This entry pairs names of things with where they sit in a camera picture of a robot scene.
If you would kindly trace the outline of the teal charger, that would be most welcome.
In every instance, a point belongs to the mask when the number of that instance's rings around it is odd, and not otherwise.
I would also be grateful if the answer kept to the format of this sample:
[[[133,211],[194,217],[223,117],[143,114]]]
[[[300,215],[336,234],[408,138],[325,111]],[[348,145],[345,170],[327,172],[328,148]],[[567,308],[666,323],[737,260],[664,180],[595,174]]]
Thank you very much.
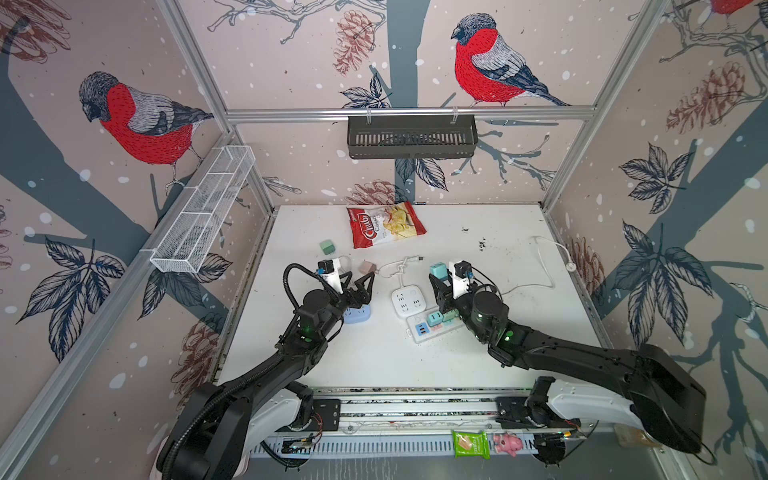
[[[445,281],[450,277],[448,267],[443,262],[438,262],[430,266],[430,274],[440,281]]]

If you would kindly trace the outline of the light green charger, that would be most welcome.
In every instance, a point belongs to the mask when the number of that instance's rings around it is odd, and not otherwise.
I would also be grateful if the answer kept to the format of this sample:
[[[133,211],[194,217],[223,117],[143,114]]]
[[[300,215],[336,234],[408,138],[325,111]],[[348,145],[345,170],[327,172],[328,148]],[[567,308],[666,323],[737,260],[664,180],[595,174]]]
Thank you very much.
[[[320,248],[324,255],[332,255],[336,252],[335,244],[331,240],[323,240],[320,242]]]

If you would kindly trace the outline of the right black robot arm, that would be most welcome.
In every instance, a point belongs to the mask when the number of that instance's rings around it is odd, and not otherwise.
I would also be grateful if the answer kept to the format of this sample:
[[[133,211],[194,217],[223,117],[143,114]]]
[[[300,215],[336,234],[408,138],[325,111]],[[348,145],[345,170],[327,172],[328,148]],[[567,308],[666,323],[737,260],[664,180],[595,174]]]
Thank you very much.
[[[553,337],[512,321],[493,285],[471,281],[456,296],[452,280],[431,274],[429,282],[439,310],[456,310],[500,365],[559,373],[607,389],[629,401],[653,439],[683,453],[701,452],[706,391],[661,348],[610,349]]]

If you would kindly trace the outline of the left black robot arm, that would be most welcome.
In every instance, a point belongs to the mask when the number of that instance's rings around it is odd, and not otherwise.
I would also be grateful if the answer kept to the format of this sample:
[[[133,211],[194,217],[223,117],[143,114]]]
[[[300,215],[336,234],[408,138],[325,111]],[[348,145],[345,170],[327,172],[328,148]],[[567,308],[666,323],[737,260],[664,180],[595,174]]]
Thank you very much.
[[[349,309],[370,303],[374,273],[353,279],[321,261],[316,270],[289,264],[282,276],[298,270],[319,283],[302,300],[291,291],[292,318],[274,353],[246,373],[216,385],[206,382],[189,396],[156,459],[163,479],[232,479],[255,446],[283,427],[301,429],[312,421],[314,394],[300,383],[340,333]]]

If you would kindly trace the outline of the pink charger plug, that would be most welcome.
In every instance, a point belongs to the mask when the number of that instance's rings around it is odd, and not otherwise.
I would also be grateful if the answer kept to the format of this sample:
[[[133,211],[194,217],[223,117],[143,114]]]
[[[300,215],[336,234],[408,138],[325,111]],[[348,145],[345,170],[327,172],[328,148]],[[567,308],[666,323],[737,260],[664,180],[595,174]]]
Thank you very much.
[[[359,272],[363,275],[375,273],[376,271],[377,265],[371,261],[364,260],[359,266]]]

